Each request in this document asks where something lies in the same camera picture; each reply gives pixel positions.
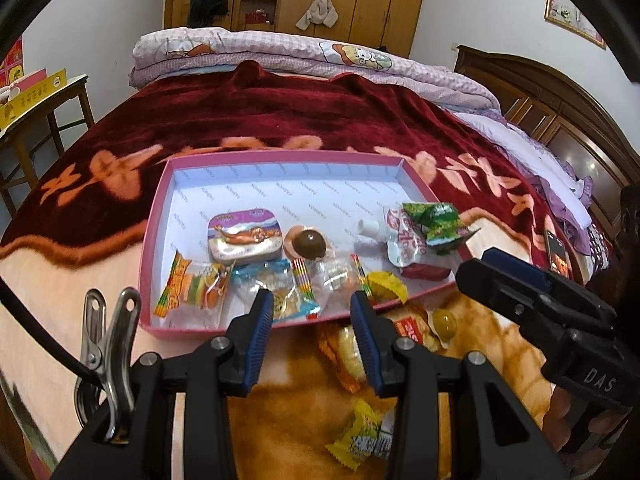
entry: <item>wall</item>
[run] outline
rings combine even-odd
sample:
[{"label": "wall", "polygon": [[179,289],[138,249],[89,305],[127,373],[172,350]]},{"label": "wall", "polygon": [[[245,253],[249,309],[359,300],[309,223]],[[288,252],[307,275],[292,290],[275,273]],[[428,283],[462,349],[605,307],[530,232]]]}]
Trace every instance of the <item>wall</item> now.
[{"label": "wall", "polygon": [[[99,120],[133,94],[129,87],[133,47],[143,34],[162,28],[163,11],[164,0],[52,0],[24,33],[25,70],[46,68],[51,74],[66,68],[69,77],[88,74],[87,93],[94,117]],[[81,117],[78,100],[56,111],[58,124]],[[36,145],[46,131],[46,124],[35,128],[28,144]],[[63,131],[65,147],[85,131],[84,125]],[[53,142],[49,141],[34,157],[38,176],[56,158]],[[6,175],[16,163],[11,150],[5,150],[0,169]],[[18,205],[29,187],[22,184],[10,192]],[[8,212],[0,207],[0,232],[8,219]]]},{"label": "wall", "polygon": [[640,88],[609,49],[544,19],[546,0],[423,0],[410,57],[455,66],[452,44],[529,57],[565,73],[593,95],[640,151]]}]

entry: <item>shelf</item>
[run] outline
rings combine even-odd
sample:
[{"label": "shelf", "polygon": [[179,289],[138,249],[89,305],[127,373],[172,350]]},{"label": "shelf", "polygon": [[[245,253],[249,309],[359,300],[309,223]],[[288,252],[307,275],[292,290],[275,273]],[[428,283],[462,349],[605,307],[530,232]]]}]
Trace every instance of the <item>shelf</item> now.
[{"label": "shelf", "polygon": [[244,30],[265,30],[267,32],[275,32],[276,26],[273,23],[247,23]]}]

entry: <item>smartphone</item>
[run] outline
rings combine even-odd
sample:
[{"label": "smartphone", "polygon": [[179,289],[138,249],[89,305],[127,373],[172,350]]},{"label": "smartphone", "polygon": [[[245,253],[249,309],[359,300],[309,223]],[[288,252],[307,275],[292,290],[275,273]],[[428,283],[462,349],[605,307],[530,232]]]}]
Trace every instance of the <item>smartphone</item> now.
[{"label": "smartphone", "polygon": [[546,254],[549,257],[549,267],[566,278],[569,277],[569,258],[562,240],[549,230],[545,230]]}]

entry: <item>hand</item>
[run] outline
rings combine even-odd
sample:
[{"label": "hand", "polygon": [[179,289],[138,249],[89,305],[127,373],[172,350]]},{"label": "hand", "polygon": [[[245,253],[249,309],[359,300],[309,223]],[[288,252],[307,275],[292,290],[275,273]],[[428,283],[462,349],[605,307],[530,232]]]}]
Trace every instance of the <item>hand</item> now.
[{"label": "hand", "polygon": [[[551,442],[551,446],[560,451],[562,447],[569,441],[571,430],[568,427],[564,417],[569,413],[571,408],[572,395],[562,388],[556,387],[551,396],[551,404],[549,411],[546,413],[542,421],[542,433],[546,435]],[[607,435],[616,429],[624,415],[614,412],[603,412],[595,417],[589,423],[589,431],[600,435]],[[579,475],[590,470],[595,470],[609,454],[609,449],[594,449],[581,456],[574,464],[572,473]]]}]

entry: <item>metal clip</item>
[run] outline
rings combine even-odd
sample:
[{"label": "metal clip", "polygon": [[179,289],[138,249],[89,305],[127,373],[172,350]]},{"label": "metal clip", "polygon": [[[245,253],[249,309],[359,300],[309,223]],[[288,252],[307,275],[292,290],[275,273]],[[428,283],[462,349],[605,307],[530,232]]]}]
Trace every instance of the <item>metal clip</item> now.
[{"label": "metal clip", "polygon": [[[132,309],[127,308],[129,301]],[[106,302],[92,288],[84,297],[81,361],[95,371],[102,383],[111,414],[107,442],[121,442],[129,434],[134,397],[129,379],[131,349],[140,318],[142,300],[134,288],[125,288],[118,297],[108,332],[105,334]],[[74,391],[76,414],[84,427],[100,405],[100,390],[82,379]]]}]

